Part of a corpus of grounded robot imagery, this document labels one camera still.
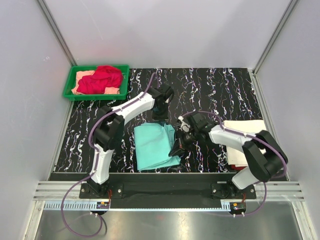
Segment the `teal t-shirt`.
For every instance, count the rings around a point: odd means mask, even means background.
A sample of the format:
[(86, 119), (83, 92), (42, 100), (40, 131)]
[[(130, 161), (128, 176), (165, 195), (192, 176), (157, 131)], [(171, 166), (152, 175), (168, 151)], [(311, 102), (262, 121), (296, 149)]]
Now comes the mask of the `teal t-shirt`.
[(169, 156), (175, 142), (170, 124), (143, 123), (134, 128), (137, 170), (155, 170), (180, 164), (179, 156)]

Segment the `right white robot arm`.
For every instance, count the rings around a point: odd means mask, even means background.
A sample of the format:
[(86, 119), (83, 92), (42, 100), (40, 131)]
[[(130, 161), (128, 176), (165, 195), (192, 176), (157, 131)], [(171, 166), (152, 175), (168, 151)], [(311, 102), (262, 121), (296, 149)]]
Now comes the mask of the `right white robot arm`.
[(244, 154), (247, 167), (236, 173), (220, 187), (214, 187), (213, 196), (219, 199), (242, 198), (245, 189), (256, 183), (266, 183), (286, 175), (288, 159), (284, 152), (266, 131), (245, 133), (226, 128), (218, 124), (203, 126), (184, 125), (175, 134), (170, 157), (181, 156), (196, 141), (210, 140), (214, 144), (224, 145)]

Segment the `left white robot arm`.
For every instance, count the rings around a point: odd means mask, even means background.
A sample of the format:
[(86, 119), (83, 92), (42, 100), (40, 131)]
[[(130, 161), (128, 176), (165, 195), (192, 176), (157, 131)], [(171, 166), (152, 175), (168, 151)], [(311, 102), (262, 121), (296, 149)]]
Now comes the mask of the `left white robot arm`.
[(101, 108), (102, 117), (93, 125), (88, 137), (89, 145), (94, 149), (94, 160), (86, 182), (95, 197), (103, 198), (108, 193), (110, 164), (115, 148), (121, 144), (125, 125), (149, 110), (155, 120), (165, 121), (173, 96), (172, 89), (156, 88), (119, 106)]

